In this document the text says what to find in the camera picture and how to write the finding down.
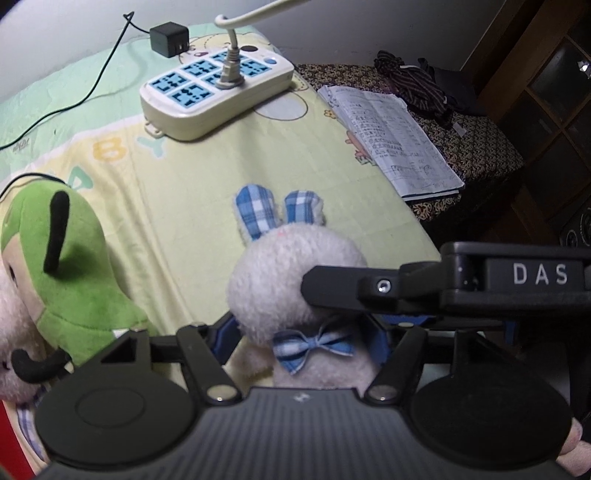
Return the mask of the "white bunny plush toy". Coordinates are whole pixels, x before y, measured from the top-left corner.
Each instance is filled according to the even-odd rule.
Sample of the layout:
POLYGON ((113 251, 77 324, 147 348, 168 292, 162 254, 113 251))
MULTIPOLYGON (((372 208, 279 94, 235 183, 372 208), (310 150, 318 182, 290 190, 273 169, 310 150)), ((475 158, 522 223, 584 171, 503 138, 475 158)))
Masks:
POLYGON ((226 303, 243 339, 230 365, 245 378, 270 375, 273 386, 367 391, 379 366, 359 327, 339 313, 311 307, 301 294, 315 266, 363 267, 356 243, 325 225, 324 201, 296 190, 277 210, 273 192, 257 184, 233 199, 245 251, 226 287, 226 303))

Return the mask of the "green plush toy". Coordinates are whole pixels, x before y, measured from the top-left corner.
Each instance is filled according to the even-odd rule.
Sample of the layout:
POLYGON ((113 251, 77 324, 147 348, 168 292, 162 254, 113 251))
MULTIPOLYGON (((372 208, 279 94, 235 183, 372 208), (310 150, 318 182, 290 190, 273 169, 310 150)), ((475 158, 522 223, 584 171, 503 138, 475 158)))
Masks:
POLYGON ((40 336, 76 366, 128 331, 157 332, 120 288, 92 206, 62 183, 36 180, 16 193, 1 258, 40 336))

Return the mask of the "open paper notebook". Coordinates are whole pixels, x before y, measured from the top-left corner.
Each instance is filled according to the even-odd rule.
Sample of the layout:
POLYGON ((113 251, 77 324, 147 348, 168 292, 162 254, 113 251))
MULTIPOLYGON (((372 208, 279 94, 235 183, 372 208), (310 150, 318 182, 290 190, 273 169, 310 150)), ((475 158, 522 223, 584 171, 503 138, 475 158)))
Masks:
POLYGON ((464 181, 393 94, 346 86, 318 89, 342 124, 406 201, 456 195, 464 181))

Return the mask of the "floral patterned cloth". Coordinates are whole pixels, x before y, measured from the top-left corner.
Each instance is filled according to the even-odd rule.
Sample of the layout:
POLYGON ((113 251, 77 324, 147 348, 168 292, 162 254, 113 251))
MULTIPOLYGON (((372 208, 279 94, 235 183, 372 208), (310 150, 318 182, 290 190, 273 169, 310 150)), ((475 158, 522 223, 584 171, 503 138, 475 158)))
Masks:
MULTIPOLYGON (((339 85, 384 94, 391 92, 386 80, 371 66, 298 64, 297 73, 315 90, 339 85)), ((523 167, 524 161, 492 120, 455 113, 452 126, 444 128, 416 113, 412 117, 465 182, 465 188, 457 196, 413 203, 411 209, 420 221, 432 221, 445 211, 459 207, 476 213, 495 211, 510 202, 513 172, 523 167)))

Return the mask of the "green yellow baby blanket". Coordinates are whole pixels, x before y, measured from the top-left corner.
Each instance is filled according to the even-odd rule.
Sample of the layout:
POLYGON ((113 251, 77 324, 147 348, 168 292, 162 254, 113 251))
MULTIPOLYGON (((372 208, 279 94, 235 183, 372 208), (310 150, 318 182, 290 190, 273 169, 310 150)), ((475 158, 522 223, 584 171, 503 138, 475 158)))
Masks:
POLYGON ((311 190, 329 227, 369 264, 438 252, 381 170, 358 160, 344 126, 304 80, 193 143, 145 132, 139 89, 174 66, 136 40, 37 81, 1 105, 1 177, 43 171, 98 215, 122 289, 162 334, 212 323, 242 255, 232 200, 259 184, 283 200, 311 190))

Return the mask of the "dark striped clothing pile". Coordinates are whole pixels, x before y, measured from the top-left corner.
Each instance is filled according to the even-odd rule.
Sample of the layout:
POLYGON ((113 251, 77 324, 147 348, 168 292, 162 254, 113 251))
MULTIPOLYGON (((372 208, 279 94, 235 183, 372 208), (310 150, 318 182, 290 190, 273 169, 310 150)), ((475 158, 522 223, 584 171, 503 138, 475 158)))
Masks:
POLYGON ((434 120, 442 128, 452 127, 454 109, 428 72, 405 64, 401 57, 385 50, 377 53, 374 65, 392 93, 404 100, 412 112, 423 119, 434 120))

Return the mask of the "red cardboard box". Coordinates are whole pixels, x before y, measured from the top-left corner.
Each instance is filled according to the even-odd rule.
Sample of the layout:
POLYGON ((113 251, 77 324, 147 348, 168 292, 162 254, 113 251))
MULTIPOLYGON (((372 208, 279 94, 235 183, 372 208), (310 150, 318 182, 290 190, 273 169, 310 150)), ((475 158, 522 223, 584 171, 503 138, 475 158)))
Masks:
POLYGON ((6 408, 1 404, 1 471, 10 479, 30 480, 33 470, 25 457, 16 433, 10 423, 6 408))

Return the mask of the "white blue power strip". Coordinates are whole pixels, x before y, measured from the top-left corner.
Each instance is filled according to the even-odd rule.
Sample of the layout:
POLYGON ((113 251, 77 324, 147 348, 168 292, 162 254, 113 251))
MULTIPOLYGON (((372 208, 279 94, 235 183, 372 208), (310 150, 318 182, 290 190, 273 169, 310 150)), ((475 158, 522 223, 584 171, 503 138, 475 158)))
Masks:
POLYGON ((192 59, 145 82, 139 89, 148 135, 190 142, 290 88, 294 65, 269 49, 240 52, 243 82, 221 89, 226 51, 192 59))

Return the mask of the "black power adapter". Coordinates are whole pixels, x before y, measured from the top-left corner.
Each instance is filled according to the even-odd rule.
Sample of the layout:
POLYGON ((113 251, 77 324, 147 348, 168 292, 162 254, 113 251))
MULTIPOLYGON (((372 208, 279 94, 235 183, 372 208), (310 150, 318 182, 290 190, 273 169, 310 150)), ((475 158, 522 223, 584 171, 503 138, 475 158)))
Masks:
POLYGON ((165 58, 180 55, 189 48, 189 30, 184 25, 166 22, 150 28, 148 33, 151 49, 165 58))

